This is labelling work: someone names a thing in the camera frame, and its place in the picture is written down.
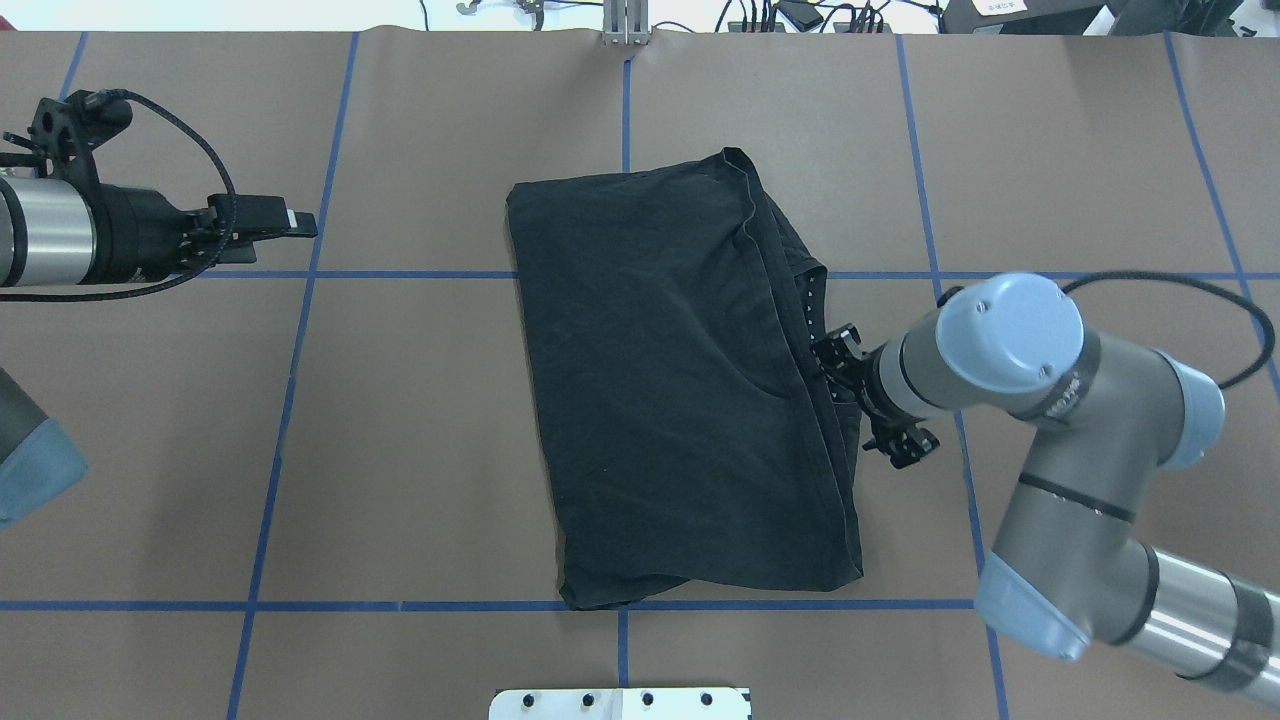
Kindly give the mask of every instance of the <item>black cloth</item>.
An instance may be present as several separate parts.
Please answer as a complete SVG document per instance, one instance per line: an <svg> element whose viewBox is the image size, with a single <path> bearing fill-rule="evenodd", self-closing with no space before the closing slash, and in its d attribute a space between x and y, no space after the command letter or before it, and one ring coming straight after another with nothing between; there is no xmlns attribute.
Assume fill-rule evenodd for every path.
<svg viewBox="0 0 1280 720"><path fill-rule="evenodd" d="M860 415L809 351L827 270L746 154L521 183L507 213L564 601L860 578Z"/></svg>

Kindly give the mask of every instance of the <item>white bracket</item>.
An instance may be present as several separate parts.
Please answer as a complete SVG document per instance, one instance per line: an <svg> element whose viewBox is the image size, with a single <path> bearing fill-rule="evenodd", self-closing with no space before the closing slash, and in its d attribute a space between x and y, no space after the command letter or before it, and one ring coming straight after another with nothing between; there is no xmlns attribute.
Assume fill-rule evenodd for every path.
<svg viewBox="0 0 1280 720"><path fill-rule="evenodd" d="M603 0L605 45L649 45L649 0Z"/></svg>
<svg viewBox="0 0 1280 720"><path fill-rule="evenodd" d="M746 688L502 691L489 720L751 720Z"/></svg>

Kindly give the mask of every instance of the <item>white paper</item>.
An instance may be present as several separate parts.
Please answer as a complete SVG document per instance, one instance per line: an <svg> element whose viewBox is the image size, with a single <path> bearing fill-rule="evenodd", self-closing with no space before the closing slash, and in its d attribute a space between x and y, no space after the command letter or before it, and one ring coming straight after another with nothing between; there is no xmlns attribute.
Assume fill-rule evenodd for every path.
<svg viewBox="0 0 1280 720"><path fill-rule="evenodd" d="M1024 0L973 0L979 15L1009 15L1027 10Z"/></svg>

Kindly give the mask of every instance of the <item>blue joint cap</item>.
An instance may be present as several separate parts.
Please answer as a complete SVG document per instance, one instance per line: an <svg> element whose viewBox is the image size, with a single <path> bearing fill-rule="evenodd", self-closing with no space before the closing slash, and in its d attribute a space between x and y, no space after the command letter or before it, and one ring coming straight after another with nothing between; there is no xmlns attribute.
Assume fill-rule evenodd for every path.
<svg viewBox="0 0 1280 720"><path fill-rule="evenodd" d="M0 528L72 487L88 470L84 456L52 418L36 425L0 462Z"/></svg>
<svg viewBox="0 0 1280 720"><path fill-rule="evenodd" d="M1055 660L1075 662L1089 635L995 552L978 580L974 607L997 633Z"/></svg>
<svg viewBox="0 0 1280 720"><path fill-rule="evenodd" d="M1057 283L1004 273L957 292L938 313L934 340L963 380L988 392L1048 389L1084 348L1084 320Z"/></svg>
<svg viewBox="0 0 1280 720"><path fill-rule="evenodd" d="M1160 469L1181 470L1199 462L1204 451L1222 434L1226 401L1212 378L1174 360L1164 350L1156 352L1174 369L1183 389L1183 434L1178 438L1178 447L1160 464Z"/></svg>

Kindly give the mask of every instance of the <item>folded garment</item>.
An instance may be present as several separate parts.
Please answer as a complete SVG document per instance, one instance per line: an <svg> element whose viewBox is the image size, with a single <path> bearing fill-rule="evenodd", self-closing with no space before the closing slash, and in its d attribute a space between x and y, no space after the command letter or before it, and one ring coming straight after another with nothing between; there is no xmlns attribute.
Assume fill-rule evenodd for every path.
<svg viewBox="0 0 1280 720"><path fill-rule="evenodd" d="M745 152L507 197L561 594L861 577L860 413L809 350L827 270Z"/></svg>

